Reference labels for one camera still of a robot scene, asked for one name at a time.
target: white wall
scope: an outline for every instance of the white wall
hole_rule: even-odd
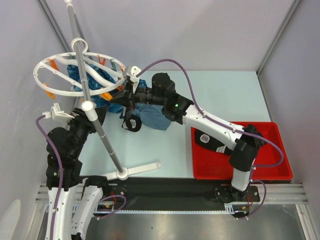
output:
[[[320,223],[320,1],[304,0],[261,75],[294,179]]]
[[[63,0],[47,0],[72,40]],[[90,50],[145,67],[256,71],[293,0],[74,0]],[[162,63],[158,70],[177,69]]]
[[[21,218],[13,239],[21,240],[30,226],[32,203],[47,168],[46,141],[35,120],[52,105],[36,85],[33,68],[62,49],[35,0],[1,1],[0,33],[0,219],[20,199]],[[51,76],[44,77],[52,84]],[[73,99],[57,100],[71,110]],[[41,124],[47,132],[57,125],[51,120]]]

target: gray floor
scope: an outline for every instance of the gray floor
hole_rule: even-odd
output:
[[[294,205],[265,205],[249,220],[208,214],[115,214],[89,225],[87,240],[304,240]]]

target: light blue table surface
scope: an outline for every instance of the light blue table surface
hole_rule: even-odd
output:
[[[141,76],[151,87],[151,78],[159,71]],[[180,95],[192,99],[182,71],[167,72]],[[188,71],[198,104],[207,112],[227,121],[269,122],[270,117],[254,71]],[[190,128],[176,122],[166,131],[142,125],[138,132],[121,128],[119,114],[107,113],[104,130],[122,165],[133,168],[161,162],[160,169],[136,174],[136,177],[193,178]],[[102,175],[116,167],[99,136],[91,134],[81,152],[81,175]]]

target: white pole base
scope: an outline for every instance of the white pole base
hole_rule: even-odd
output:
[[[117,171],[115,174],[118,179],[127,180],[129,177],[129,170],[128,170],[128,168],[125,168],[125,167],[123,167],[122,170],[123,170],[123,173],[120,173],[119,171]]]
[[[123,167],[123,171],[124,171],[123,173],[115,171],[115,172],[104,174],[102,176],[105,176],[108,180],[114,180],[114,179],[126,180],[131,175],[140,174],[140,173],[148,172],[148,171],[159,169],[159,168],[161,168],[161,163],[154,162],[151,164],[136,166],[129,169]]]

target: red tray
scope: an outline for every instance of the red tray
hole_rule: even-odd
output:
[[[254,125],[264,138],[275,143],[283,152],[283,162],[277,167],[257,167],[253,172],[254,180],[291,180],[293,177],[290,164],[282,143],[279,129],[274,122],[233,122],[246,127]],[[233,167],[229,164],[229,157],[223,153],[205,149],[195,142],[195,128],[192,134],[193,176],[196,179],[231,180]],[[262,146],[256,157],[255,164],[275,164],[280,160],[280,154],[270,144]]]

